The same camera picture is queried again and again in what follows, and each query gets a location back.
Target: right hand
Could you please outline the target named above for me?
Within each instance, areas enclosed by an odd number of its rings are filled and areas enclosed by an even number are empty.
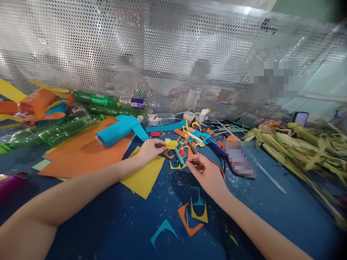
[[[202,154],[194,154],[186,161],[186,164],[201,187],[214,201],[223,199],[226,192],[229,192],[219,168]],[[195,167],[199,164],[202,165],[202,173]]]

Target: purple bottle label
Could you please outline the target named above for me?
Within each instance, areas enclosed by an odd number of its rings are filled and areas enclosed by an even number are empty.
[[[132,108],[138,108],[138,109],[144,109],[145,104],[142,98],[138,97],[132,97],[131,98],[131,107]]]

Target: hand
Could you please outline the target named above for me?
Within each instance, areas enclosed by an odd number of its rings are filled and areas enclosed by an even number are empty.
[[[136,157],[145,165],[154,160],[158,154],[164,152],[166,149],[166,143],[164,141],[156,138],[148,139],[143,143]]]
[[[201,187],[214,201],[223,199],[226,192],[229,192],[219,168],[202,154],[193,155],[186,161],[186,164]],[[199,168],[203,170],[202,173],[195,167],[199,164],[201,164]]]

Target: left hand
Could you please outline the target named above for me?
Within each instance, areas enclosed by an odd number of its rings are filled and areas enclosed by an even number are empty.
[[[146,140],[141,149],[137,153],[136,157],[145,165],[154,158],[166,150],[166,143],[160,139],[148,139]]]

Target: green plastic bottle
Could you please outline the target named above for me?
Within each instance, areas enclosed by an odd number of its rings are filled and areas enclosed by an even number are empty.
[[[54,147],[58,144],[68,140],[69,138],[83,132],[84,130],[90,131],[99,126],[100,121],[104,120],[104,115],[89,115],[81,117],[74,122],[63,124],[59,127],[48,129],[39,134],[39,137],[50,146]]]
[[[8,143],[0,143],[0,154],[7,153],[16,148],[32,148],[43,143],[39,134],[48,130],[68,124],[78,120],[79,117],[75,114],[65,116],[61,119],[54,120],[42,125],[38,125],[25,130],[20,130],[14,133]]]
[[[83,90],[74,90],[71,93],[75,101],[95,104],[102,107],[116,107],[118,102],[108,96]]]
[[[106,116],[116,117],[118,115],[127,115],[127,116],[143,116],[146,114],[151,114],[151,110],[146,109],[136,109],[136,108],[122,108],[122,107],[112,107],[112,108],[105,108],[105,107],[99,107],[97,105],[87,105],[86,109],[91,114],[104,114]]]

